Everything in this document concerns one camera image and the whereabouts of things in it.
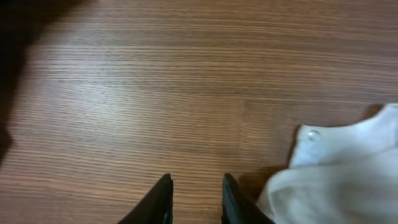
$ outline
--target brown wood grain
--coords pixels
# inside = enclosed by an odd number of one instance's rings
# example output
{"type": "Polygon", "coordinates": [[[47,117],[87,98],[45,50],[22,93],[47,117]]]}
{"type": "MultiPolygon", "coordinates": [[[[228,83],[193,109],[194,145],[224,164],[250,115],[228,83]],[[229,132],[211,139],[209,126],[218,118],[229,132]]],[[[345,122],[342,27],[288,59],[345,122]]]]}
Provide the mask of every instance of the brown wood grain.
{"type": "Polygon", "coordinates": [[[225,172],[258,191],[300,124],[398,101],[397,12],[394,0],[97,0],[42,20],[7,115],[0,223],[116,223],[167,172],[174,223],[220,223],[225,172]]]}

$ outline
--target folded cloth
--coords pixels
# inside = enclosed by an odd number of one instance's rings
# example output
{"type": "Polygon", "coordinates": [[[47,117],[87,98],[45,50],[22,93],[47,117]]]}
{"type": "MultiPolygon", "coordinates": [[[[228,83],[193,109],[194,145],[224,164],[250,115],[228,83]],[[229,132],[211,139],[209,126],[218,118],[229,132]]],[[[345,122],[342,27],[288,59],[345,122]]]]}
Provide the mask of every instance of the folded cloth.
{"type": "Polygon", "coordinates": [[[398,223],[398,104],[351,126],[302,126],[257,205],[276,224],[398,223]]]}

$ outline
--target white fabric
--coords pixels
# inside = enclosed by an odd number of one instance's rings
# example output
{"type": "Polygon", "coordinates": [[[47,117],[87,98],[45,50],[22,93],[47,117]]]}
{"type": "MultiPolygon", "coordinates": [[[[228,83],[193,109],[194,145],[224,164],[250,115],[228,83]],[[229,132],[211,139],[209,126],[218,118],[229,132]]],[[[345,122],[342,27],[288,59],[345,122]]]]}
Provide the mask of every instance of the white fabric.
{"type": "Polygon", "coordinates": [[[257,205],[276,224],[398,223],[398,104],[351,126],[302,126],[257,205]]]}

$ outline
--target crumpled white cloth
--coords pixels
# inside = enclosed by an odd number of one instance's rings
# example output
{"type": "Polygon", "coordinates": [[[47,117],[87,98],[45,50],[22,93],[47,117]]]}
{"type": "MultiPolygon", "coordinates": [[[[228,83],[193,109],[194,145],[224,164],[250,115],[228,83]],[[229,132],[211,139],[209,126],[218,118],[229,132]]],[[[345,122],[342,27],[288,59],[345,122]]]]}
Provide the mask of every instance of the crumpled white cloth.
{"type": "Polygon", "coordinates": [[[398,103],[351,126],[302,126],[257,205],[276,224],[398,223],[398,103]]]}

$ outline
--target wooden surface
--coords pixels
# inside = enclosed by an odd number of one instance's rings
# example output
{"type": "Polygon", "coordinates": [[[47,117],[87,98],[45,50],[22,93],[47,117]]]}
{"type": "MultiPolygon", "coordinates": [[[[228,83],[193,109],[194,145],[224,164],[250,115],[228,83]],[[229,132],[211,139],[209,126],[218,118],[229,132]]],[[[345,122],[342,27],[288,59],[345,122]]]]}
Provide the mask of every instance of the wooden surface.
{"type": "Polygon", "coordinates": [[[116,223],[170,172],[174,223],[220,223],[225,172],[255,197],[300,124],[398,101],[397,12],[395,0],[97,0],[42,20],[4,100],[0,222],[116,223]]]}

